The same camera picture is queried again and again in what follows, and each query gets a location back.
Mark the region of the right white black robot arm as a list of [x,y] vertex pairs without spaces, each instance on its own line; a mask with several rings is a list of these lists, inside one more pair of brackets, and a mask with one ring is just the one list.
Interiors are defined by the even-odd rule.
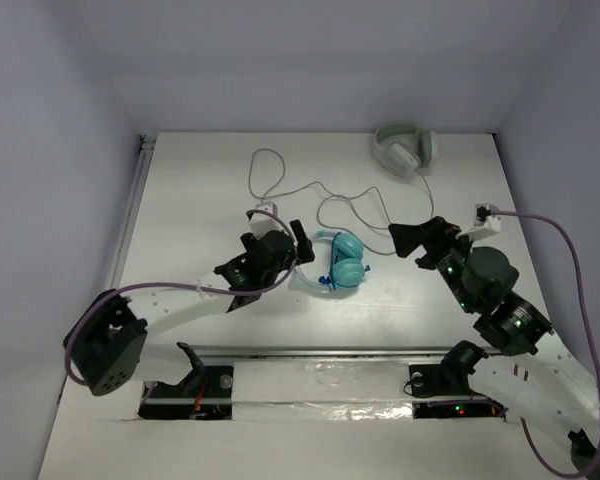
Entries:
[[600,360],[589,348],[594,370],[564,345],[549,319],[515,293],[519,278],[507,256],[477,241],[497,234],[506,212],[477,206],[474,226],[462,230],[440,216],[419,225],[392,223],[396,254],[406,258],[422,248],[416,265],[438,272],[462,311],[487,343],[453,346],[437,364],[410,368],[403,391],[419,401],[442,396],[484,396],[535,427],[570,442],[575,472],[541,465],[561,479],[600,479]]

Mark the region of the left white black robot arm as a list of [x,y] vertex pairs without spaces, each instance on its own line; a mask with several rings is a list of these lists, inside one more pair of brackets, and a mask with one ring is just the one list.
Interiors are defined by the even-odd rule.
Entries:
[[129,381],[148,339],[207,316],[230,313],[278,288],[293,269],[315,259],[302,223],[258,237],[241,236],[244,252],[192,283],[145,282],[101,292],[63,340],[64,367],[98,397]]

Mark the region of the teal cat ear headphones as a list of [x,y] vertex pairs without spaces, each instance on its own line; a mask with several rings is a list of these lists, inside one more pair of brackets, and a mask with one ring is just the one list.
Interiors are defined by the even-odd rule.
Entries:
[[332,230],[319,230],[310,240],[329,244],[328,271],[318,279],[312,279],[297,266],[291,275],[289,289],[320,296],[356,291],[370,271],[370,266],[363,264],[365,247],[362,241],[353,233]]

